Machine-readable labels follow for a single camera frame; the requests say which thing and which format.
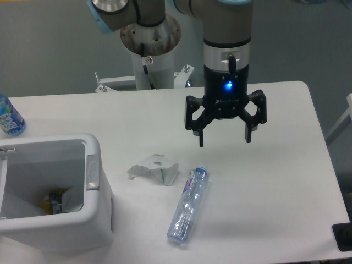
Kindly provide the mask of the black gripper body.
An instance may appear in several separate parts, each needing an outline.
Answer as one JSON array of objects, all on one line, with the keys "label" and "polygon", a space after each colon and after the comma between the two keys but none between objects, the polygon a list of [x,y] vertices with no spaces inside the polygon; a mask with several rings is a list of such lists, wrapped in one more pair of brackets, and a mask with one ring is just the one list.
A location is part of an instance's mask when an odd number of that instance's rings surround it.
[{"label": "black gripper body", "polygon": [[204,67],[205,90],[203,106],[207,116],[215,119],[232,119],[244,110],[249,102],[247,95],[249,67],[231,74]]}]

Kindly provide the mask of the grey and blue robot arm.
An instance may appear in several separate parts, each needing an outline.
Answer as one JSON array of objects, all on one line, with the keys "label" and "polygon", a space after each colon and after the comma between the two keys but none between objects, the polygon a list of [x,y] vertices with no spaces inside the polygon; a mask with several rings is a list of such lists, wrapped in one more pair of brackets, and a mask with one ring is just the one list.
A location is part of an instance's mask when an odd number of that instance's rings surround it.
[{"label": "grey and blue robot arm", "polygon": [[[166,13],[166,1],[88,1],[104,33],[120,31],[134,63],[139,90],[174,85],[173,51],[181,37],[178,22]],[[178,12],[203,26],[204,95],[188,96],[185,127],[198,137],[213,120],[240,118],[245,140],[267,121],[266,96],[247,92],[253,1],[170,1]]]}]

